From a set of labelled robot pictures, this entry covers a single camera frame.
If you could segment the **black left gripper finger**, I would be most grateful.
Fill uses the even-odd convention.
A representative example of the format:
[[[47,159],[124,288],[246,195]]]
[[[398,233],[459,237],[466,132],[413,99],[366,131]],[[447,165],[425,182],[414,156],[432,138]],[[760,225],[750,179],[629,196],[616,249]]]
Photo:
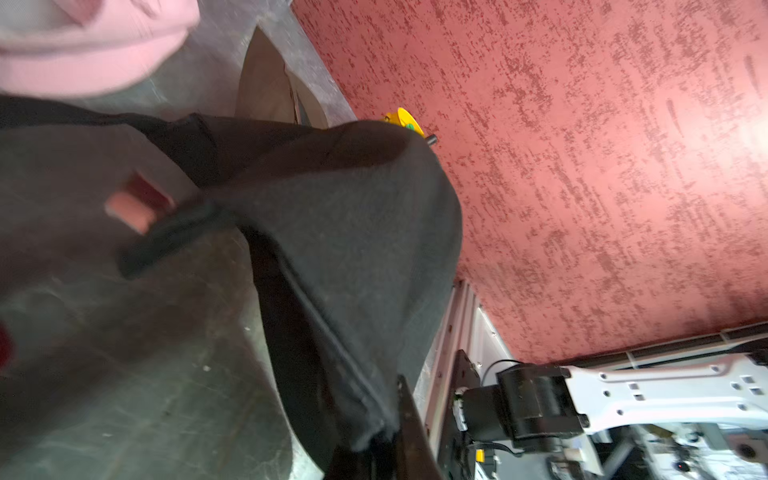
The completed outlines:
[[[441,471],[404,376],[398,377],[397,387],[400,427],[394,438],[395,478],[441,480]]]

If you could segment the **brown baseball cap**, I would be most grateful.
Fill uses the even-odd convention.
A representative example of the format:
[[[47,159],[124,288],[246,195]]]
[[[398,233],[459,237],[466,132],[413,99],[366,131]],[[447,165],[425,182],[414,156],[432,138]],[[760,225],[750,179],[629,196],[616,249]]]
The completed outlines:
[[[319,100],[291,72],[265,32],[256,27],[240,75],[235,116],[252,120],[329,127]]]

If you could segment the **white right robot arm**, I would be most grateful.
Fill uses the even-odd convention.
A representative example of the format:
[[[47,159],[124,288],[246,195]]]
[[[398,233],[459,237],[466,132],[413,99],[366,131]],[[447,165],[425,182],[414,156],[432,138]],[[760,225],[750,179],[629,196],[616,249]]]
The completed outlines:
[[[767,349],[739,345],[682,367],[600,371],[523,364],[493,385],[459,387],[451,409],[459,432],[479,443],[537,448],[556,439],[664,423],[767,427]]]

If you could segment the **black baseball cap letter R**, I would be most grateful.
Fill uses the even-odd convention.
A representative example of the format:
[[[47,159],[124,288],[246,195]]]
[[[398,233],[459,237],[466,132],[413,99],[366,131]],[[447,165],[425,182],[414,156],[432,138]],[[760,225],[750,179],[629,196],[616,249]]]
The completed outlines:
[[[400,127],[3,97],[2,477],[395,478],[461,241]]]

